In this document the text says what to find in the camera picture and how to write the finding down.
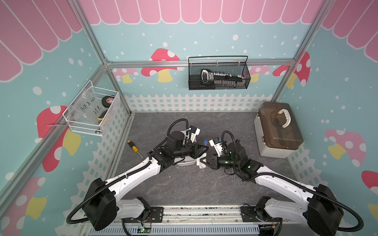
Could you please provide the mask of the white wiping cloth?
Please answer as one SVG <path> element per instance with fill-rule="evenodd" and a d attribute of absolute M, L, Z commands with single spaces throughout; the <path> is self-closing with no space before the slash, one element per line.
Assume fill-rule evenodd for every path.
<path fill-rule="evenodd" d="M 196 159 L 196 165 L 200 168 L 200 169 L 204 169 L 207 167 L 207 162 L 206 162 L 206 157 L 199 157 Z"/>

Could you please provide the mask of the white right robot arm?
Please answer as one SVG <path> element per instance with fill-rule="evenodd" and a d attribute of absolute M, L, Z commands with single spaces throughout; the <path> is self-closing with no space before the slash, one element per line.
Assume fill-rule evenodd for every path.
<path fill-rule="evenodd" d="M 332 191 L 320 184 L 317 187 L 299 183 L 247 157 L 240 141 L 230 145 L 211 144 L 215 154 L 203 154 L 199 162 L 211 169 L 230 169 L 244 182 L 265 186 L 290 201 L 263 196 L 255 206 L 241 208 L 245 221 L 255 218 L 260 222 L 277 219 L 305 224 L 319 236 L 334 236 L 340 232 L 357 232 L 364 227 L 362 217 L 353 209 L 336 200 Z"/>

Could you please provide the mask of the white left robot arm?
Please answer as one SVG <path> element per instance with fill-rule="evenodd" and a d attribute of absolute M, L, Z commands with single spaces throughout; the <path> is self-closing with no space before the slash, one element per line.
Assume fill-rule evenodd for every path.
<path fill-rule="evenodd" d="M 192 141 L 191 136 L 191 132 L 174 131 L 148 152 L 140 164 L 106 181 L 95 179 L 84 200 L 68 214 L 66 223 L 73 225 L 89 221 L 96 231 L 100 231 L 119 219 L 146 221 L 151 216 L 151 206 L 145 199 L 136 197 L 124 203 L 121 199 L 147 179 L 179 164 L 186 157 L 205 157 L 208 146 Z"/>

